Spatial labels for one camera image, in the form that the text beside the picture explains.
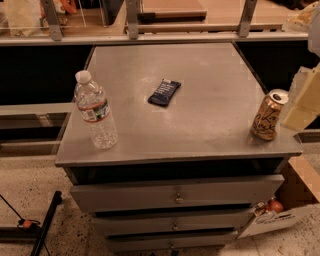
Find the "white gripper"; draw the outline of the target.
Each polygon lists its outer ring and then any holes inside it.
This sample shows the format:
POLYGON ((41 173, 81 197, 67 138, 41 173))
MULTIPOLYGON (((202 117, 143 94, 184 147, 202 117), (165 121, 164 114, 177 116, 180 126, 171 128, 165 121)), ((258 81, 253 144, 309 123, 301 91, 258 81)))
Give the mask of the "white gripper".
MULTIPOLYGON (((308 31, 308 49, 320 57, 320 13, 312 16, 308 31)), ((281 124, 302 131, 320 115, 320 64, 310 69, 301 66, 294 75, 289 102, 285 105, 281 124)))

